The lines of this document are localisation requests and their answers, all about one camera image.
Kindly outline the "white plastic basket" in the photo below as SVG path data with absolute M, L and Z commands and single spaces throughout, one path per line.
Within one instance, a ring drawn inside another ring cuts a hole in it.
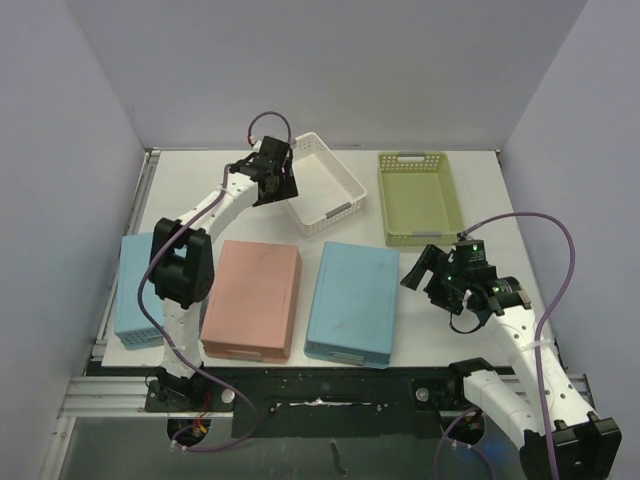
M 315 133 L 295 138 L 293 173 L 298 195 L 285 208 L 305 237 L 355 213 L 368 191 Z

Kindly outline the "pink plastic basket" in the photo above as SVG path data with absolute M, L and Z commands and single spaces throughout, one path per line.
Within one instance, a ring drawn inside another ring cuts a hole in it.
M 294 245 L 225 241 L 200 334 L 205 355 L 287 362 L 301 268 Z

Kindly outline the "light blue plastic basket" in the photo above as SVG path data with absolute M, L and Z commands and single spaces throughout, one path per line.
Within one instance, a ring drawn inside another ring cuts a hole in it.
M 161 333 L 139 308 L 138 288 L 148 267 L 153 234 L 122 238 L 115 300 L 114 334 L 127 350 L 161 346 Z

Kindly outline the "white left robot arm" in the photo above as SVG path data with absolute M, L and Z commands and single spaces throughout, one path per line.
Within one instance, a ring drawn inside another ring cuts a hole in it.
M 292 163 L 291 144 L 266 136 L 256 150 L 225 165 L 219 185 L 195 207 L 155 224 L 137 302 L 163 338 L 159 390 L 180 410 L 202 402 L 196 375 L 213 379 L 199 351 L 201 305 L 214 282 L 213 243 L 243 211 L 298 195 Z

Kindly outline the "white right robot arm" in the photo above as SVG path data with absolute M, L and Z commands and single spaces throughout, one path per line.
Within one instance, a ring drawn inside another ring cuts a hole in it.
M 529 479 L 606 479 L 622 440 L 612 418 L 602 418 L 569 379 L 551 343 L 537 335 L 531 301 L 514 277 L 500 277 L 481 240 L 460 241 L 445 252 L 429 244 L 402 286 L 422 279 L 431 304 L 460 315 L 473 313 L 508 357 L 522 396 L 482 358 L 456 362 L 445 384 L 448 402 L 472 404 L 506 434 Z

